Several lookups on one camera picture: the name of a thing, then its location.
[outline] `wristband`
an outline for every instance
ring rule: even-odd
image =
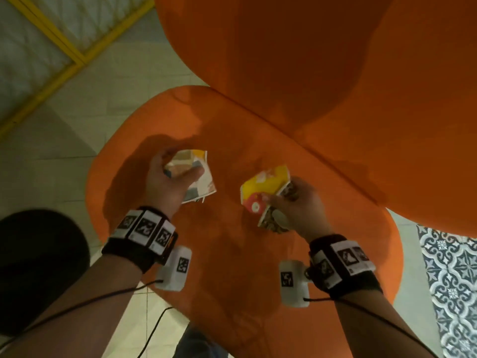
[[[164,213],[140,206],[122,219],[102,253],[126,258],[145,273],[154,262],[165,265],[177,238],[176,227]]]
[[[310,243],[311,266],[308,277],[333,300],[357,290],[383,290],[359,244],[343,235],[329,235]]]

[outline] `orange surface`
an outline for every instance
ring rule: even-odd
[[[318,189],[335,230],[360,242],[392,301],[402,275],[402,247],[387,211],[229,99],[207,87],[180,87],[132,114],[94,160],[86,204],[101,240],[139,204],[151,157],[176,142],[209,151],[218,192],[203,204],[183,205],[173,218],[178,244],[192,249],[192,260],[182,292],[156,290],[158,295],[236,358],[351,357],[331,303],[304,309],[281,304],[278,264],[307,262],[308,246],[293,232],[259,229],[258,217],[240,205],[239,189],[258,171],[286,163],[291,174]],[[154,280],[155,269],[144,282]],[[312,285],[310,292],[324,296]]]
[[[477,237],[477,0],[156,0],[183,61],[379,204]]]

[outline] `black cable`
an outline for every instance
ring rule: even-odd
[[[56,318],[59,318],[65,314],[68,314],[76,309],[79,309],[79,308],[82,308],[82,307],[85,307],[86,305],[89,305],[89,304],[92,304],[92,303],[95,303],[97,301],[100,301],[100,300],[103,300],[103,299],[106,299],[106,298],[110,298],[110,297],[113,297],[113,296],[116,296],[116,295],[121,295],[121,294],[125,294],[125,293],[130,293],[130,292],[134,292],[134,291],[138,291],[140,289],[144,289],[145,287],[149,286],[149,285],[152,285],[154,283],[163,283],[164,280],[154,280],[150,283],[147,283],[147,284],[144,284],[143,286],[139,287],[139,288],[127,288],[127,289],[121,289],[121,290],[116,290],[114,292],[111,292],[111,293],[108,293],[108,294],[104,294],[104,295],[100,295],[100,296],[97,296],[96,298],[92,298],[92,299],[89,299],[89,300],[86,300],[82,303],[78,303],[76,305],[73,305],[72,307],[69,307],[67,309],[64,309],[62,310],[61,312],[58,312],[56,314],[53,314],[51,316],[49,316],[48,318],[45,318],[43,320],[40,320],[38,323],[36,324],[33,324],[32,326],[30,326],[29,328],[25,329],[24,331],[22,331],[20,334],[18,334],[17,336],[13,337],[13,338],[10,338],[9,340],[7,340],[5,343],[3,343],[2,345],[0,345],[0,351],[5,348],[7,345],[9,345],[10,343],[14,342],[15,340],[17,340],[18,338],[24,336],[25,334],[27,334],[28,332],[32,331],[33,329],[36,329],[38,328],[39,326],[42,326],[48,322],[51,322],[51,320],[53,319],[56,319]]]
[[[393,322],[390,322],[389,320],[387,320],[386,318],[383,318],[382,316],[376,314],[376,313],[373,313],[371,310],[368,310],[366,308],[363,308],[361,307],[360,305],[358,304],[355,304],[355,303],[352,303],[348,300],[344,300],[344,299],[336,299],[336,300],[333,300],[331,298],[320,298],[320,299],[308,299],[308,298],[303,298],[304,301],[306,302],[324,302],[324,301],[334,301],[334,302],[339,302],[339,303],[343,303],[345,305],[348,305],[349,307],[352,307],[352,308],[355,308],[357,310],[360,310],[361,312],[363,313],[366,313],[370,316],[372,316],[373,318],[376,318],[380,321],[382,321],[383,323],[387,324],[387,325],[390,325],[392,326],[394,329],[396,329],[397,331],[401,332],[402,334],[404,334],[406,337],[410,338],[411,340],[413,340],[414,342],[418,343],[422,348],[426,349],[434,358],[438,358],[438,356],[427,346],[425,345],[424,343],[422,343],[419,339],[417,339],[416,337],[413,337],[411,334],[409,334],[407,331],[405,331],[404,329],[402,329],[400,326],[397,326],[396,324],[394,324]]]
[[[143,350],[141,350],[140,354],[137,356],[137,358],[141,358],[141,355],[143,355],[144,351],[146,350],[147,348],[147,345],[149,344],[149,341],[151,340],[152,338],[152,334],[154,334],[154,332],[156,331],[156,328],[158,327],[159,325],[159,322],[161,321],[161,318],[162,316],[164,315],[164,313],[169,310],[169,309],[173,309],[174,307],[168,307],[168,308],[165,308],[162,313],[161,313],[161,316],[159,317],[158,321],[156,322],[156,324],[154,325],[154,329],[152,330],[151,334],[149,335],[147,341],[146,341],[146,345],[144,345],[144,348]]]

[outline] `person's leg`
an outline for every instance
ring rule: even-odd
[[[220,345],[210,342],[196,327],[188,325],[173,358],[227,358],[228,352]]]

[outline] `white plastic device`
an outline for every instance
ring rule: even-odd
[[[167,263],[159,268],[156,274],[156,280],[163,282],[155,283],[155,287],[167,291],[181,291],[186,284],[191,257],[192,251],[188,247],[175,246]]]
[[[308,283],[311,280],[305,276],[307,266],[299,260],[284,260],[280,262],[280,296],[281,302],[294,308],[305,308],[310,302],[303,298],[310,297]]]

